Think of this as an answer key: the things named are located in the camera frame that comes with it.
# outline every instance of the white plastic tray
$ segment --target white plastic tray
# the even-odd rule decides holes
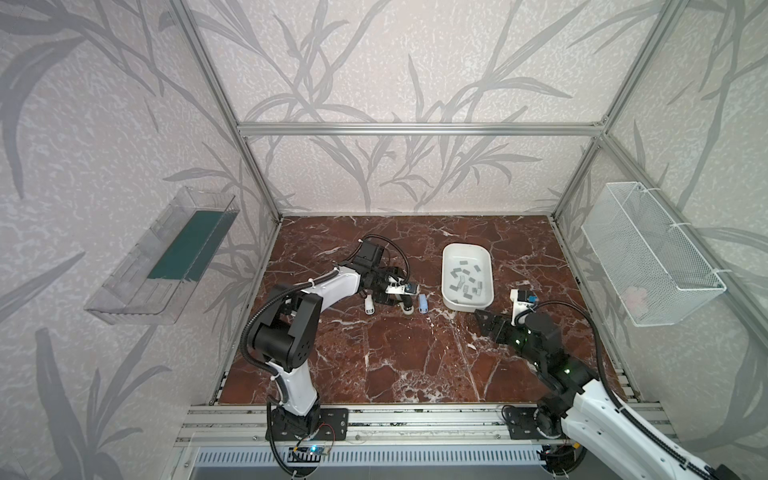
[[[451,243],[442,251],[442,299],[451,310],[474,312],[493,303],[491,254],[479,245]]]

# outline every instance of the white wire mesh basket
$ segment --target white wire mesh basket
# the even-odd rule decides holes
[[[678,323],[726,289],[643,184],[606,184],[581,229],[637,326]]]

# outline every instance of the white wall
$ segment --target white wall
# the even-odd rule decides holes
[[[273,225],[166,10],[0,4],[2,478],[159,476],[250,301]],[[182,185],[242,209],[182,317],[86,313]]]
[[[240,121],[593,122],[661,1],[189,3]],[[585,144],[251,138],[295,214],[547,213]]]
[[[611,132],[764,306],[767,6],[691,2]],[[634,386],[662,402],[684,446],[764,478],[765,347],[722,299],[675,326],[637,328],[579,230],[605,182],[623,180],[601,154],[560,222]]]

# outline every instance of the light blue object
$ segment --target light blue object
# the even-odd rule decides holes
[[[427,296],[424,293],[419,294],[419,313],[427,313]]]

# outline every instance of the wall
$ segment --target wall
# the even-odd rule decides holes
[[[0,478],[156,478],[273,224],[165,2],[0,3]],[[182,185],[241,212],[173,326],[83,306]]]
[[[691,2],[611,134],[764,306],[768,301],[768,2]],[[722,299],[675,326],[628,320],[579,227],[606,181],[601,154],[560,220],[635,388],[683,445],[741,478],[768,471],[768,356]]]
[[[189,4],[239,121],[594,122],[661,1]],[[250,141],[281,210],[297,214],[549,212],[586,144]]]

